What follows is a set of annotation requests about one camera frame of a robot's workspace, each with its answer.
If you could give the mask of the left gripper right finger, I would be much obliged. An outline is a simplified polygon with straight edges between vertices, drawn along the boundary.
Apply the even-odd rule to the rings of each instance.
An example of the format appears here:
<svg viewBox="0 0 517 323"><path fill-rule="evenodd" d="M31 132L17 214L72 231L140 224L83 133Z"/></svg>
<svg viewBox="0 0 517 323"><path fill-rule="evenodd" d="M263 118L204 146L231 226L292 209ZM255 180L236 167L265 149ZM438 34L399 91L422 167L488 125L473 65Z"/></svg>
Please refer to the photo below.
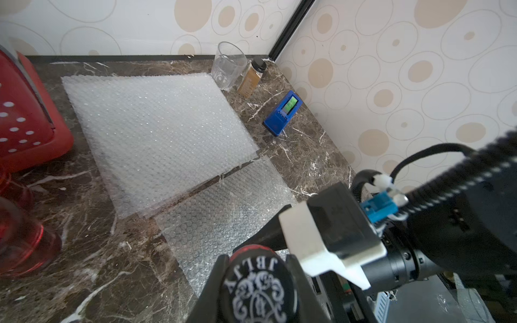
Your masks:
<svg viewBox="0 0 517 323"><path fill-rule="evenodd" d="M330 318L321 307L316 298L306 275L294 255L288 254L286 265L289 269L296 288L297 310L292 322L326 322L331 323Z"/></svg>

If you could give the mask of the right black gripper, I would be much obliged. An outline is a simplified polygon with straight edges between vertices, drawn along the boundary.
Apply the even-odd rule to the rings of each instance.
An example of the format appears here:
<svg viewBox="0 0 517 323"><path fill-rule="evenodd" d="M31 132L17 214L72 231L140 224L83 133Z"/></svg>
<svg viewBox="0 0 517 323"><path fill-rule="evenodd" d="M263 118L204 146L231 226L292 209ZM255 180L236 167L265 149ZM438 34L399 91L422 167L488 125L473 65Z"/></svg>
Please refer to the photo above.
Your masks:
<svg viewBox="0 0 517 323"><path fill-rule="evenodd" d="M405 284L424 281L444 272L421 250L403 226L388 225L382 234L387 254L363 266L371 287L360 291L348 279L336 273L323 273L313 278L316 297L325 300L327 313L333 322L380 322L375 318L376 306L367 305L368 298L380 303L379 293L395 291Z"/></svg>

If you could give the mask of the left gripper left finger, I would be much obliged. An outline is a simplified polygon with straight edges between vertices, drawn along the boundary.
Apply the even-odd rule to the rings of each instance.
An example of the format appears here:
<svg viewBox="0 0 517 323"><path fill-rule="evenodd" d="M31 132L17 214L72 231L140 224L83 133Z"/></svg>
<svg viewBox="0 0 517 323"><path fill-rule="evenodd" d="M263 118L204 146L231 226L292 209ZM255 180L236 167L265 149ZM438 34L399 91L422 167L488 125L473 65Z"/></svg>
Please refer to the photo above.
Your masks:
<svg viewBox="0 0 517 323"><path fill-rule="evenodd" d="M220 255L186 323L219 322L219 290L229 265L230 257Z"/></svg>

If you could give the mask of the red drink bottle front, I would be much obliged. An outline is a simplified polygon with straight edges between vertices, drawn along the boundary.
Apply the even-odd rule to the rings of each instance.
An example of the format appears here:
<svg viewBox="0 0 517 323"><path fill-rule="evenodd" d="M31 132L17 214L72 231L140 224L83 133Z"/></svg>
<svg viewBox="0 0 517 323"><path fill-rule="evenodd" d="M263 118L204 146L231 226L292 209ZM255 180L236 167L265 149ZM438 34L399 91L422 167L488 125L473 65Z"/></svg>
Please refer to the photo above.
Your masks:
<svg viewBox="0 0 517 323"><path fill-rule="evenodd" d="M225 322L293 322L298 295L285 261L264 246L240 248L223 276L219 310Z"/></svg>

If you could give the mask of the single bubble wrap sheet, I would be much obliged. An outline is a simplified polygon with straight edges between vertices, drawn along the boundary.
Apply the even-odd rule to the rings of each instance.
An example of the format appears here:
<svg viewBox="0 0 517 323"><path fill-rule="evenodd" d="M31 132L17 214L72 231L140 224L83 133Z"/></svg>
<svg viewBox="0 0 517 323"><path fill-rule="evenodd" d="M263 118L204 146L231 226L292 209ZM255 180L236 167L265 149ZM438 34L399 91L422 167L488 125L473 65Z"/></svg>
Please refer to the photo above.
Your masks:
<svg viewBox="0 0 517 323"><path fill-rule="evenodd" d="M261 158L156 217L194 294L199 296L221 254L256 234L292 191L268 158Z"/></svg>

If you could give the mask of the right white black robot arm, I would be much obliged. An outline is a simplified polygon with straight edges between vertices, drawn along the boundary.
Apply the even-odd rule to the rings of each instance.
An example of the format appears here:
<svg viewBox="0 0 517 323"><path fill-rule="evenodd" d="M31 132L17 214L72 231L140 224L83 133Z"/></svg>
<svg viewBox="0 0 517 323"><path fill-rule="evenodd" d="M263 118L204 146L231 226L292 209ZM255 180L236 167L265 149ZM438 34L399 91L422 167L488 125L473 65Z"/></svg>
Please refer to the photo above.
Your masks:
<svg viewBox="0 0 517 323"><path fill-rule="evenodd" d="M462 161L403 195L394 179L407 165L445 152ZM465 275L516 273L516 132L479 150L437 144L403 160L391 174L358 172L349 188L337 183L308 199L310 214L327 248L351 260L381 245L386 255L361 266L369 288L363 304L443 271Z"/></svg>

